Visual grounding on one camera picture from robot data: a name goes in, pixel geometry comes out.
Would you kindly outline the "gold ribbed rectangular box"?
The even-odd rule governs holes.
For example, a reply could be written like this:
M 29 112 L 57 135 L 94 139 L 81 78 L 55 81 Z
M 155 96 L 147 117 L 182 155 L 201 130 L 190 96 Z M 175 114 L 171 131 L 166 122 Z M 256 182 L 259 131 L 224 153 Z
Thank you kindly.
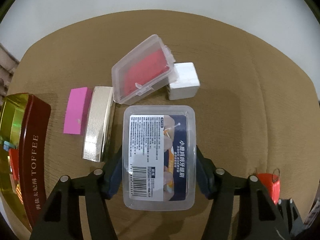
M 96 86 L 87 115 L 83 159 L 93 162 L 105 161 L 110 145 L 114 110 L 113 88 Z

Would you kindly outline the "white cube block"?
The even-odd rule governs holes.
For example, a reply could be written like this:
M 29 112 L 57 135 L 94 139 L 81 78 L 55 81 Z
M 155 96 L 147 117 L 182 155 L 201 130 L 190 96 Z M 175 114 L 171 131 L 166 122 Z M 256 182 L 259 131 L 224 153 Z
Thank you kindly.
M 200 81 L 192 62 L 174 64 L 174 74 L 169 77 L 167 93 L 169 100 L 193 98 L 200 87 Z

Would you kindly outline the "small clear case red contents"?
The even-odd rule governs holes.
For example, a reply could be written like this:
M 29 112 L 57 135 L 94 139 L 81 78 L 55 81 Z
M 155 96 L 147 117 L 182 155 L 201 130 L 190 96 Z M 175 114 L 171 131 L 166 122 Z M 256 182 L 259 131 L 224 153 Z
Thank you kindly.
M 114 101 L 132 105 L 176 81 L 175 62 L 162 39 L 151 35 L 112 67 Z

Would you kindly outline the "red rectangular block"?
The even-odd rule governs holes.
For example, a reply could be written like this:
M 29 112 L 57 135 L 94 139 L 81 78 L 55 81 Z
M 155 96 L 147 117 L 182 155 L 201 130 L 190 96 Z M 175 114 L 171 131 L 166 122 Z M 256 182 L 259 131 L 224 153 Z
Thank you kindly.
M 19 181 L 19 154 L 18 150 L 14 148 L 9 149 L 10 170 L 14 181 Z

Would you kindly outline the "clear plastic labelled box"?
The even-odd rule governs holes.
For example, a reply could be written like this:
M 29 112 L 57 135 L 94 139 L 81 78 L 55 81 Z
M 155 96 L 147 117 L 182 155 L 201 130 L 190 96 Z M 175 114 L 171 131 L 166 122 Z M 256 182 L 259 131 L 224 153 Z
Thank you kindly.
M 195 202 L 196 122 L 186 105 L 137 105 L 123 116 L 123 200 L 134 210 L 180 211 Z

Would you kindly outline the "red gold toffee tin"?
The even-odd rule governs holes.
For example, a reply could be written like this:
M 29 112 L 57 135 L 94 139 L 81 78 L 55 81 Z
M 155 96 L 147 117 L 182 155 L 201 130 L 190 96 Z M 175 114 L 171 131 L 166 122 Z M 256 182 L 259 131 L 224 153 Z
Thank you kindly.
M 1 108 L 1 194 L 20 222 L 31 230 L 46 202 L 44 147 L 51 107 L 29 93 L 6 96 Z M 19 154 L 19 181 L 10 170 L 9 152 L 3 142 L 16 146 Z M 19 184 L 21 204 L 14 193 Z

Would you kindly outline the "beige patterned curtain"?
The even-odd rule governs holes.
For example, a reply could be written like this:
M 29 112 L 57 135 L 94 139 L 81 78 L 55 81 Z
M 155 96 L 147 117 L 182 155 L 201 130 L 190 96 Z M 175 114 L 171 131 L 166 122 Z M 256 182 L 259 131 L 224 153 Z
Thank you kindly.
M 19 65 L 15 59 L 1 44 L 0 45 L 0 78 L 1 78 L 1 101 L 7 95 L 12 77 Z

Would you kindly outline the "pink rectangular block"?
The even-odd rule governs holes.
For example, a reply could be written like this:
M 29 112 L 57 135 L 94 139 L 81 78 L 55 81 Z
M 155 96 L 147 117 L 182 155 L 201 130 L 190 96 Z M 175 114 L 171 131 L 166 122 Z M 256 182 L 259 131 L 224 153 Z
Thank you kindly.
M 65 113 L 64 134 L 84 133 L 91 97 L 92 90 L 88 87 L 71 89 Z

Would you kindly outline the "yellow striped cube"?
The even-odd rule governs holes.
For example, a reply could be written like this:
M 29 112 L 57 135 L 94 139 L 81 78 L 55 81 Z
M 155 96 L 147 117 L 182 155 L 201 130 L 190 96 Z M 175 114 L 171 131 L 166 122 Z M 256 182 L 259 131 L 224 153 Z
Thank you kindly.
M 23 198 L 22 198 L 21 188 L 19 184 L 16 185 L 16 189 L 14 189 L 14 193 L 18 196 L 21 204 L 23 204 Z

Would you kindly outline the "red rounded plastic case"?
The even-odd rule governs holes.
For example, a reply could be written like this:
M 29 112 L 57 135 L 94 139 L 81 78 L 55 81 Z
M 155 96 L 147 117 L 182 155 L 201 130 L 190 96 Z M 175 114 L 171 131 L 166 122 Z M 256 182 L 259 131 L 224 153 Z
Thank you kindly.
M 272 173 L 259 173 L 256 170 L 255 175 L 266 187 L 274 204 L 277 205 L 280 199 L 280 169 L 276 168 Z

